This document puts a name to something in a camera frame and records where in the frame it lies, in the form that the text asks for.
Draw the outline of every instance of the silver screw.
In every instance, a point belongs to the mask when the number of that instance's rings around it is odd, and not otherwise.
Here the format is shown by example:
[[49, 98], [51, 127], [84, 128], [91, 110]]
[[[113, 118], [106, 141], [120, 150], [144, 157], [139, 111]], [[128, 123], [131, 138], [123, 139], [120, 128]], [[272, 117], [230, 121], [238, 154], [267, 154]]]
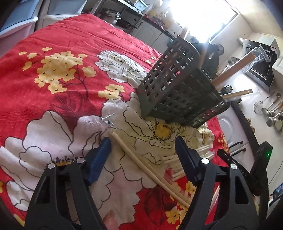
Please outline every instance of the silver screw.
[[52, 169], [52, 168], [54, 168], [55, 167], [55, 164], [54, 163], [50, 163], [49, 165], [48, 165], [48, 168], [49, 169]]
[[231, 166], [232, 169], [237, 169], [238, 168], [237, 165], [235, 165], [235, 164], [231, 164], [230, 166]]
[[84, 159], [83, 157], [80, 157], [80, 158], [77, 159], [77, 162], [78, 162], [79, 164], [84, 163], [84, 162], [85, 162], [85, 159]]
[[204, 164], [208, 164], [209, 163], [209, 160], [207, 158], [202, 158], [201, 159], [201, 162], [204, 163]]

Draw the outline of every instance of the basket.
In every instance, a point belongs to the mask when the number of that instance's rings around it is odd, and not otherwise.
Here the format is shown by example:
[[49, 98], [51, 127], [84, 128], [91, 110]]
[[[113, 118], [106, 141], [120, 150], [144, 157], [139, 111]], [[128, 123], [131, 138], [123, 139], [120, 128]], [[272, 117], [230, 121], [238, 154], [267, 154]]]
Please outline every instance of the basket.
[[137, 89], [141, 116], [199, 128], [228, 109], [199, 60], [198, 50], [177, 37]]

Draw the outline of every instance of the red cloth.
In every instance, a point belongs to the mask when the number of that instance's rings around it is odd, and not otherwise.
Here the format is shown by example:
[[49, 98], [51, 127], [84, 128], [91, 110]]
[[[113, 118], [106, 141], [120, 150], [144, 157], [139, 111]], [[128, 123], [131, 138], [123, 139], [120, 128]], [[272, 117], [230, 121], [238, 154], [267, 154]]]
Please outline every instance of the red cloth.
[[[51, 90], [47, 87], [51, 86], [51, 83], [42, 87], [40, 82], [35, 83], [43, 58], [68, 50], [75, 57], [84, 55], [84, 66], [93, 66], [97, 72], [96, 77], [84, 78], [84, 85], [79, 80], [70, 85], [63, 83], [67, 91], [61, 93], [50, 93]], [[90, 14], [47, 26], [20, 41], [3, 56], [0, 59], [0, 146], [5, 146], [8, 137], [23, 140], [28, 133], [27, 125], [33, 120], [41, 119], [48, 110], [60, 114], [71, 132], [74, 131], [79, 117], [93, 114], [101, 116], [102, 106], [107, 100], [105, 97], [99, 97], [98, 92], [103, 91], [105, 85], [117, 83], [94, 64], [99, 61], [97, 55], [104, 50], [126, 55], [147, 72], [160, 57], [160, 54], [148, 45]], [[83, 75], [81, 69], [77, 69], [76, 73]], [[119, 85], [124, 87], [124, 92], [120, 95], [128, 101], [130, 93], [135, 89], [127, 82], [121, 82]], [[222, 143], [218, 142], [218, 139], [223, 139], [223, 133], [217, 118], [208, 121], [208, 126], [215, 135], [213, 149], [223, 148]], [[213, 162], [225, 165], [217, 156]], [[0, 197], [17, 220], [24, 221], [26, 212], [13, 206], [6, 190], [7, 182], [14, 180], [1, 168], [0, 181], [3, 182], [0, 184]], [[176, 229], [178, 223], [173, 225], [165, 221], [165, 212], [176, 204], [168, 193], [156, 186], [153, 189], [143, 188], [137, 195], [140, 202], [134, 207], [135, 222], [120, 225], [120, 230], [137, 229], [137, 226], [140, 226], [140, 229]]]

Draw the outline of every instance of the red floral tablecloth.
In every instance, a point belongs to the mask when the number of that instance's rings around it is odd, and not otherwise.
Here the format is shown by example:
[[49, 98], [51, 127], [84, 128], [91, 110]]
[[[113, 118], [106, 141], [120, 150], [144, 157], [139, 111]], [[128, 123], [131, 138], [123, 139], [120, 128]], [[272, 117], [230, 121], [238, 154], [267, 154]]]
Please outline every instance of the red floral tablecloth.
[[[161, 174], [168, 168], [161, 157], [174, 154], [176, 136], [195, 149], [228, 150], [216, 118], [198, 130], [140, 118], [135, 90], [159, 57], [122, 30], [83, 14], [33, 33], [0, 59], [0, 197], [22, 225], [46, 165], [85, 156], [109, 127], [120, 129]], [[225, 165], [218, 157], [213, 162]], [[174, 186], [195, 190], [186, 177]], [[114, 140], [90, 191], [101, 216], [114, 210], [120, 230], [175, 230], [187, 211]], [[71, 198], [68, 202], [78, 222]]]

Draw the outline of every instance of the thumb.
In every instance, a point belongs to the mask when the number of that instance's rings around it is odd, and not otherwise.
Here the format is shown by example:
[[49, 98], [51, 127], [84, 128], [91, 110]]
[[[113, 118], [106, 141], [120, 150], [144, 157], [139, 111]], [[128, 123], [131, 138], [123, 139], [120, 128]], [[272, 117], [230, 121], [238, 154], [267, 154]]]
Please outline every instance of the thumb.
[[103, 223], [108, 230], [119, 230], [118, 224], [114, 219], [114, 211], [111, 209], [106, 216], [103, 218]]

